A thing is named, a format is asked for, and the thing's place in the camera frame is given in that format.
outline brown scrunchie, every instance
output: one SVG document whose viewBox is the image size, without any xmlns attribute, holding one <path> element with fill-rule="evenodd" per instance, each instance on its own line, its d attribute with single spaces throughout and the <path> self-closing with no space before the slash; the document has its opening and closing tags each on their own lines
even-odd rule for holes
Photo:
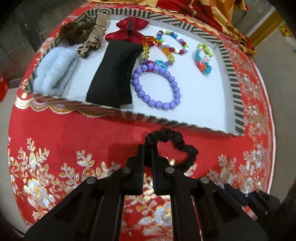
<svg viewBox="0 0 296 241">
<path fill-rule="evenodd" d="M 87 40 L 90 33 L 94 29 L 95 21 L 93 19 L 83 19 L 83 24 L 79 25 L 75 22 L 67 23 L 60 29 L 59 37 L 66 39 L 70 46 L 81 44 Z"/>
</svg>

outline red bag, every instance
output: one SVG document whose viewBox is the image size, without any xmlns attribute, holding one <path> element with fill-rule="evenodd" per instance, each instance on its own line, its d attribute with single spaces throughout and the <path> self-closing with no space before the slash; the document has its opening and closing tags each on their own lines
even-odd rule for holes
<svg viewBox="0 0 296 241">
<path fill-rule="evenodd" d="M 3 101 L 7 90 L 8 90 L 8 81 L 0 74 L 0 102 Z"/>
</svg>

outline gray floor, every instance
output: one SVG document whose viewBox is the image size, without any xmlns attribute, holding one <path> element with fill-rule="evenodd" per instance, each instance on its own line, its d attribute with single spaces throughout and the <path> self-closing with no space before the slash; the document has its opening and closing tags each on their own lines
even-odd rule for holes
<svg viewBox="0 0 296 241">
<path fill-rule="evenodd" d="M 276 131 L 271 194 L 282 201 L 296 178 L 296 53 L 279 29 L 256 50 L 254 59 L 267 88 Z"/>
<path fill-rule="evenodd" d="M 8 222 L 20 231 L 26 232 L 28 227 L 17 208 L 8 171 L 7 135 L 16 92 L 17 88 L 9 89 L 3 102 L 0 102 L 0 208 Z"/>
</svg>

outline metal screw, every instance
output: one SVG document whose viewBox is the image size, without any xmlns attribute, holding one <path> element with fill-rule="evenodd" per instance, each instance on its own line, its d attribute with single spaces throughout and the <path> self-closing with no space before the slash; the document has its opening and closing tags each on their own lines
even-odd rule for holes
<svg viewBox="0 0 296 241">
<path fill-rule="evenodd" d="M 165 169 L 165 171 L 166 171 L 167 173 L 173 173 L 173 172 L 175 171 L 175 169 L 172 168 L 172 167 L 167 167 L 167 168 Z"/>
<path fill-rule="evenodd" d="M 130 173 L 130 172 L 131 172 L 131 169 L 130 169 L 129 167 L 124 167 L 124 168 L 122 169 L 122 172 L 123 172 L 123 173 Z"/>
<path fill-rule="evenodd" d="M 95 177 L 89 177 L 89 178 L 86 180 L 86 182 L 87 182 L 88 184 L 93 184 L 93 183 L 96 182 L 96 178 L 95 178 Z"/>
<path fill-rule="evenodd" d="M 201 181 L 202 183 L 204 183 L 204 184 L 207 184 L 207 183 L 210 182 L 209 178 L 207 178 L 207 177 L 201 177 L 201 178 L 200 178 L 200 181 Z"/>
</svg>

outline beige hair accessory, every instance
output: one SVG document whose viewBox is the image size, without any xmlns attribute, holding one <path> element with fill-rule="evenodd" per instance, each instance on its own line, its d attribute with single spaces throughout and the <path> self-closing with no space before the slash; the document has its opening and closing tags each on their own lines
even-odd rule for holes
<svg viewBox="0 0 296 241">
<path fill-rule="evenodd" d="M 77 53 L 87 58 L 92 50 L 97 50 L 101 46 L 102 37 L 105 35 L 106 28 L 109 27 L 109 24 L 110 16 L 104 13 L 98 13 L 93 31 L 87 40 L 78 47 Z"/>
</svg>

